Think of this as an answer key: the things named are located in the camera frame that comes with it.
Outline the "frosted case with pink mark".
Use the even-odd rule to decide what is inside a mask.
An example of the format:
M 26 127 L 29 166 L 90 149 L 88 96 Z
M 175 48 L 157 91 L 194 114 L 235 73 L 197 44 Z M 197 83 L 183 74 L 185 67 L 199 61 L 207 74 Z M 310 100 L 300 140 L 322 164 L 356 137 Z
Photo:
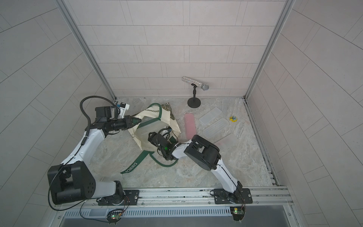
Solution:
M 228 150 L 237 143 L 238 143 L 237 137 L 234 134 L 229 134 L 228 136 L 217 141 L 215 145 L 219 148 L 220 151 L 224 151 Z

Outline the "ribbed clear pencil case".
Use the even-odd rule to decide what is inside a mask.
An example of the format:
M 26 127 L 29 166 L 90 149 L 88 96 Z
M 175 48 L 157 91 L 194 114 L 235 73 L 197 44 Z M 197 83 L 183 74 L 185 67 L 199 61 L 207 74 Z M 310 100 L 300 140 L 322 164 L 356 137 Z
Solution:
M 203 130 L 203 135 L 207 139 L 211 139 L 217 134 L 219 134 L 224 128 L 229 125 L 228 120 L 225 118 L 219 119 L 217 122 L 213 123 L 209 127 Z

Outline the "clear translucent pencil case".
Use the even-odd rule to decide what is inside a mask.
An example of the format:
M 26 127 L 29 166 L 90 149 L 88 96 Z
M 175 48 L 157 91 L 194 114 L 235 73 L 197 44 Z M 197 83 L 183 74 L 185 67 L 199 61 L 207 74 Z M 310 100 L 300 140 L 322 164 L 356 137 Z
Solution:
M 210 110 L 209 112 L 207 112 L 205 115 L 203 115 L 199 119 L 199 122 L 202 125 L 208 125 L 212 120 L 214 120 L 216 117 L 218 117 L 221 113 L 222 113 L 222 111 L 218 107 L 215 107 L 212 110 Z

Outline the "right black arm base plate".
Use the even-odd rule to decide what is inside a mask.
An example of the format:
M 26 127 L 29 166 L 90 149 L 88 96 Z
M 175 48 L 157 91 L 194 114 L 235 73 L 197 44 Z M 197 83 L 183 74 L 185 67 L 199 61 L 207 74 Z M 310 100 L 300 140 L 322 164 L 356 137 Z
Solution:
M 252 195 L 248 188 L 229 193 L 224 189 L 213 189 L 210 195 L 214 197 L 215 204 L 252 204 Z

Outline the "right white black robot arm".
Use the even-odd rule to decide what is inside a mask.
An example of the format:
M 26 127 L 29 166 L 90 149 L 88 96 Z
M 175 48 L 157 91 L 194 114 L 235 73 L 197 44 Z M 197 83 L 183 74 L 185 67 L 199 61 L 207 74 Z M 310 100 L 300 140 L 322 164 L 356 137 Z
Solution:
M 199 167 L 210 171 L 222 184 L 223 189 L 214 189 L 211 195 L 228 203 L 244 204 L 242 184 L 232 176 L 223 163 L 220 149 L 213 143 L 194 135 L 191 140 L 180 143 L 170 135 L 171 131 L 162 129 L 148 134 L 148 142 L 161 152 L 167 161 L 188 157 Z

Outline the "cream canvas tote bag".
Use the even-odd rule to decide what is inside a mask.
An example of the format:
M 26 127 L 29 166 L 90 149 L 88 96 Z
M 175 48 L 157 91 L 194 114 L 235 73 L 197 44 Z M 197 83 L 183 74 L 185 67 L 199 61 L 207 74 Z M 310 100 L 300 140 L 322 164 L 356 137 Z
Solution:
M 145 110 L 136 114 L 135 117 L 140 118 L 141 123 L 128 131 L 142 152 L 121 174 L 132 172 L 147 156 L 150 156 L 162 167 L 172 167 L 175 165 L 177 161 L 166 165 L 159 162 L 153 156 L 155 152 L 160 151 L 161 148 L 158 144 L 162 142 L 162 139 L 165 138 L 168 142 L 176 143 L 177 136 L 181 133 L 179 125 L 172 113 L 170 103 L 153 103 Z

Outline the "pink translucent pencil case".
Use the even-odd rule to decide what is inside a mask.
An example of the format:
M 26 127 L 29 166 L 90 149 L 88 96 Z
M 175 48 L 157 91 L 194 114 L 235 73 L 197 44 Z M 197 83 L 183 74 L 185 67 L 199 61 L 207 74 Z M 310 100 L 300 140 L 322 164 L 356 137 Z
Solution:
M 192 113 L 184 115 L 185 135 L 187 140 L 191 140 L 197 134 L 195 118 Z

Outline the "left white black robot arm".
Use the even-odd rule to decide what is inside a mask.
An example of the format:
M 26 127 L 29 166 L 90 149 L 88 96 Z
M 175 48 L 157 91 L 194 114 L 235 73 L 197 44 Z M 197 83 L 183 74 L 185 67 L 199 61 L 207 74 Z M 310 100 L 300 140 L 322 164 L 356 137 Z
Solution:
M 121 103 L 111 107 L 97 107 L 96 119 L 90 123 L 82 140 L 61 164 L 48 170 L 49 193 L 54 204 L 65 204 L 97 199 L 100 206 L 119 205 L 125 193 L 119 181 L 99 182 L 88 165 L 98 146 L 113 131 L 124 131 L 141 119 L 125 115 L 129 105 Z

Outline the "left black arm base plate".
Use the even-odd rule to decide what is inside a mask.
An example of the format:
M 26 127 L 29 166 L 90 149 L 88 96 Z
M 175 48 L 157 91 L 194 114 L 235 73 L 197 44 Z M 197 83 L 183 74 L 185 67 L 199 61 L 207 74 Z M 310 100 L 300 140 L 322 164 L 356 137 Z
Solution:
M 134 206 L 139 199 L 139 190 L 124 190 L 121 194 L 96 199 L 99 206 Z

